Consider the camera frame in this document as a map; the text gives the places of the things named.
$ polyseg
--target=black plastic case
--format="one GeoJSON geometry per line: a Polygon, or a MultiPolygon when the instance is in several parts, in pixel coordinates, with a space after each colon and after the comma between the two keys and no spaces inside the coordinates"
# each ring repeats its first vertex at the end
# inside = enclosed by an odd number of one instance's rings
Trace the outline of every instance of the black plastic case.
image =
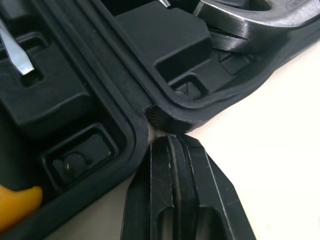
{"type": "Polygon", "coordinates": [[[21,77],[0,45],[0,115],[25,149],[29,185],[45,193],[1,240],[41,239],[132,175],[148,149],[147,120],[183,135],[320,39],[317,18],[260,53],[225,52],[192,15],[195,1],[172,2],[0,1],[36,68],[21,77]],[[66,176],[63,164],[78,157],[85,163],[66,176]]]}

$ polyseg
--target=flathead screwdriver tip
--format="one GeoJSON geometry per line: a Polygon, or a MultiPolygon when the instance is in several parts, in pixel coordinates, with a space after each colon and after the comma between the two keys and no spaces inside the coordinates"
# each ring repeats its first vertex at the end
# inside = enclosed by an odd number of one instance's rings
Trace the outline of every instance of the flathead screwdriver tip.
{"type": "Polygon", "coordinates": [[[171,3],[168,0],[158,0],[166,8],[171,6],[171,3]]]}

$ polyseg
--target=yellow handle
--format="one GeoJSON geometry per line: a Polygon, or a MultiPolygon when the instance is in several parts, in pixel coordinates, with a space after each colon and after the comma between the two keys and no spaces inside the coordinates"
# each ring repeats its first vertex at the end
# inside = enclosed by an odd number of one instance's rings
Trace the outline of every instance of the yellow handle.
{"type": "Polygon", "coordinates": [[[0,185],[0,234],[35,212],[42,198],[38,186],[16,192],[0,185]]]}

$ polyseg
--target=tool case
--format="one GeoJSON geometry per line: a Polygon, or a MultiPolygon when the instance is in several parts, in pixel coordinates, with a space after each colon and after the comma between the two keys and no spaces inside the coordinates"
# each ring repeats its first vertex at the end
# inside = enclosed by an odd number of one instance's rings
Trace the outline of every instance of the tool case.
{"type": "MultiPolygon", "coordinates": [[[[226,231],[219,239],[255,239],[232,184],[185,133],[253,93],[320,40],[320,19],[258,53],[227,52],[212,47],[209,27],[192,14],[197,3],[0,1],[0,17],[35,68],[21,76],[0,45],[0,185],[43,191],[41,207],[0,240],[43,239],[142,162],[128,190],[123,240],[158,239],[155,226],[168,206],[185,219],[193,208],[199,216],[204,206],[216,209],[215,229],[226,231]],[[170,134],[149,149],[147,121],[170,134]],[[157,189],[169,202],[154,202],[157,189]],[[140,219],[140,228],[126,218],[140,219]]],[[[179,224],[187,231],[194,221],[179,224]]]]}

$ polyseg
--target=beige tabletop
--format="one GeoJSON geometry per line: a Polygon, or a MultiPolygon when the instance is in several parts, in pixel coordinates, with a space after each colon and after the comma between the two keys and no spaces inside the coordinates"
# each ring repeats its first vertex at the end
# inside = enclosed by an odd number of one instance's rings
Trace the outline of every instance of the beige tabletop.
{"type": "MultiPolygon", "coordinates": [[[[319,75],[320,43],[190,134],[234,184],[257,240],[320,240],[319,75]]],[[[130,180],[47,239],[119,240],[130,180]]]]}

